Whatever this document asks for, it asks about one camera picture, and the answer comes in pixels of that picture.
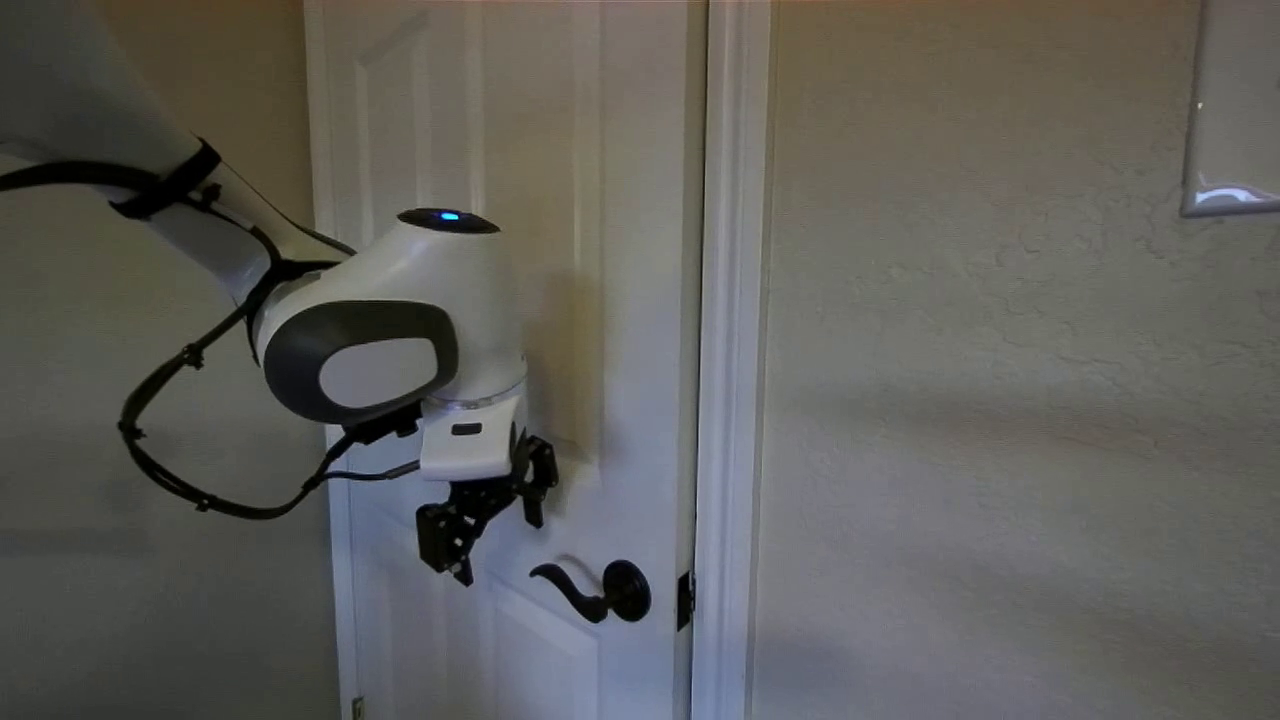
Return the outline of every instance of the black door handle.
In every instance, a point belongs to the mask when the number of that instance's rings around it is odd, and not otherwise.
[[[605,569],[605,591],[599,595],[583,595],[569,570],[561,562],[540,562],[527,577],[540,577],[548,583],[561,586],[561,595],[589,620],[589,624],[605,624],[605,617],[618,617],[626,624],[649,617],[650,591],[642,570],[630,560],[612,560]]]

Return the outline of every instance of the white door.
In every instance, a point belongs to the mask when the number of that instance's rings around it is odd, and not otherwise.
[[[685,716],[692,556],[699,34],[695,0],[307,0],[319,225],[367,244],[465,204],[521,262],[533,427],[561,450],[548,523],[496,514],[475,583],[414,556],[444,488],[333,488],[342,702],[362,720]],[[396,465],[379,443],[360,465]],[[589,624],[630,560],[650,606]]]

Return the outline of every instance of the wall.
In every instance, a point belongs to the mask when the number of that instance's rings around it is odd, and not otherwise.
[[[756,716],[1280,716],[1280,219],[1178,219],[1195,18],[777,5]]]
[[[307,214],[296,0],[104,0],[170,111]],[[226,313],[221,287],[86,191],[0,197],[0,716],[337,716],[323,500],[201,514],[114,443],[122,391]],[[282,500],[317,427],[277,411],[242,338],[151,417],[196,481]]]

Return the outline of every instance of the door handle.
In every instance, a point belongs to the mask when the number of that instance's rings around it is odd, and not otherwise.
[[[649,617],[650,591],[642,570],[630,560],[612,560],[605,569],[605,586],[599,595],[583,595],[561,562],[540,562],[527,577],[540,577],[561,586],[561,595],[589,620],[605,624],[605,617],[618,617],[626,624]]]

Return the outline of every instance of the black cable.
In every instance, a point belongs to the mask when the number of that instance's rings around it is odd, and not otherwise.
[[[149,373],[122,398],[118,406],[118,436],[122,446],[130,454],[130,465],[159,482],[164,491],[193,500],[201,512],[223,512],[223,514],[238,514],[238,518],[277,518],[288,514],[301,500],[307,500],[319,482],[328,481],[396,481],[408,475],[414,465],[401,465],[401,466],[383,466],[383,472],[333,472],[333,465],[360,441],[375,441],[383,436],[393,425],[357,425],[342,427],[342,436],[323,450],[319,466],[296,488],[292,500],[282,504],[238,504],[238,500],[223,500],[214,491],[205,491],[196,482],[187,482],[184,475],[177,475],[169,465],[159,465],[149,446],[142,446],[142,427],[140,417],[151,406],[151,398],[184,373],[184,369],[201,369],[205,351],[238,318],[253,318],[262,301],[270,295],[277,282],[296,279],[305,271],[328,266],[328,262],[296,262],[282,259],[277,252],[277,244],[261,230],[261,227],[242,227],[231,214],[214,211],[211,201],[205,197],[187,197],[201,189],[201,179],[214,167],[214,150],[209,143],[201,143],[201,150],[193,158],[184,158],[170,174],[154,174],[154,172],[140,172],[128,164],[95,164],[95,158],[56,158],[56,164],[36,164],[36,167],[21,167],[0,174],[0,191],[17,191],[17,189],[45,189],[45,184],[108,184],[108,189],[128,189],[134,191],[122,204],[110,204],[122,214],[151,214],[164,211],[169,204],[184,204],[196,206],[205,214],[214,214],[238,230],[248,230],[270,259],[270,266],[257,279],[257,287],[223,317],[214,318],[205,337],[196,337],[187,349],[179,349],[170,358],[164,358],[154,373]]]

